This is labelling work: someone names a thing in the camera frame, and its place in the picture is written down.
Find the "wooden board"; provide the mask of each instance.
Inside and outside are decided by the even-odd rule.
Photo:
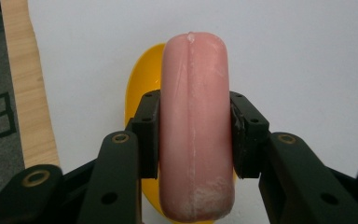
[[[59,165],[28,2],[2,0],[1,7],[25,167]]]

